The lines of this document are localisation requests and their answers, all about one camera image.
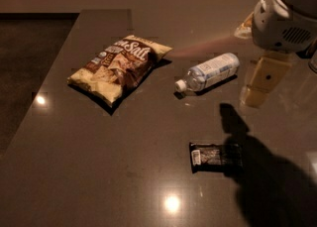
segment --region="chip bag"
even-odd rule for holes
[[[128,36],[108,47],[75,74],[67,83],[92,93],[113,107],[171,50],[136,36]]]

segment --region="black wrapper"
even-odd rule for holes
[[[239,144],[216,145],[189,143],[192,172],[242,171],[242,149]]]

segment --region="table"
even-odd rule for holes
[[[235,38],[169,41],[174,50],[113,112],[66,85],[135,30],[130,10],[80,13],[40,89],[46,103],[34,101],[1,163],[1,226],[316,226],[317,77],[307,60],[293,58],[261,109],[239,101],[261,51]],[[241,61],[237,78],[174,94],[189,67],[226,52]],[[224,123],[250,132],[232,135]],[[244,147],[242,177],[191,172],[189,142],[230,139]]]

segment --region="water bottle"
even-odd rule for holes
[[[231,53],[211,58],[191,67],[187,75],[175,83],[175,90],[177,92],[201,91],[235,75],[239,65],[238,58]]]

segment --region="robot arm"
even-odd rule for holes
[[[315,51],[317,0],[260,0],[235,35],[264,49],[241,94],[242,102],[260,107],[291,68],[290,54]]]
[[[317,37],[317,0],[261,0],[254,11],[252,36],[265,50],[307,49]]]

